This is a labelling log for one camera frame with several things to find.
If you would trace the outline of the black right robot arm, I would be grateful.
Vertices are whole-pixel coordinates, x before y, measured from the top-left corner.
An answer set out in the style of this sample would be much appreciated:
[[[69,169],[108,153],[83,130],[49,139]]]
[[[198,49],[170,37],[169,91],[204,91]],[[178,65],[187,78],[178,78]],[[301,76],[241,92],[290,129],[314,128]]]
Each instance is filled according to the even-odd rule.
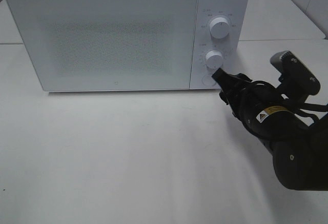
[[[271,154],[279,182],[291,190],[325,191],[327,105],[306,102],[319,93],[320,82],[291,51],[274,54],[270,63],[280,72],[277,87],[223,69],[212,78],[234,117]]]

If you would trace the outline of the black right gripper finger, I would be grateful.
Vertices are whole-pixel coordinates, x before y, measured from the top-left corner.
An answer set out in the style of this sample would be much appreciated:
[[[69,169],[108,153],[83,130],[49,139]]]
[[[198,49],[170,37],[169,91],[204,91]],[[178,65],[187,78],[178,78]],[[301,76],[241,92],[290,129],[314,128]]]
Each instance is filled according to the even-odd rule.
[[[212,79],[220,86],[221,91],[219,96],[221,98],[232,98],[239,94],[246,86],[246,81],[239,78],[237,75],[231,75],[219,68],[214,74]]]
[[[287,98],[305,101],[308,96],[317,95],[321,84],[306,65],[291,51],[282,51],[270,58],[270,63],[280,72],[277,90]]]

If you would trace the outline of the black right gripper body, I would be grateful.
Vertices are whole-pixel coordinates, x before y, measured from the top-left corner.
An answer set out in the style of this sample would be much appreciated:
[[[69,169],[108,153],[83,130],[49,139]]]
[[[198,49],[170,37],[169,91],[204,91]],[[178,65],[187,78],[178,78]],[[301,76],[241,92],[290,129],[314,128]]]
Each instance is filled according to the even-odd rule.
[[[241,73],[237,76],[246,81],[245,88],[232,98],[221,99],[249,133],[264,142],[309,140],[313,136],[312,128],[300,120],[309,117],[318,121],[317,116],[304,111],[311,109],[305,101],[287,98],[268,82],[253,81]]]

